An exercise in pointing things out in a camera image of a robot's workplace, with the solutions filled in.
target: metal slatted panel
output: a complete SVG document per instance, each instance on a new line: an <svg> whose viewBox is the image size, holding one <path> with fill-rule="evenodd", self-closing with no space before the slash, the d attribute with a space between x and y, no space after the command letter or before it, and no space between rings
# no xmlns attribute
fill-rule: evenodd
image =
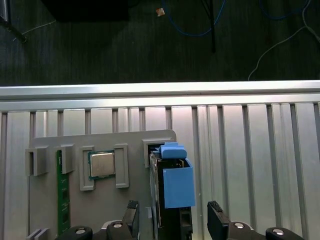
<svg viewBox="0 0 320 240"><path fill-rule="evenodd" d="M31 137L163 129L176 132L194 166L194 240L209 239L210 200L261 233L278 225L320 239L320 94L311 89L0 102L0 239L33 230L24 162Z"/></svg>

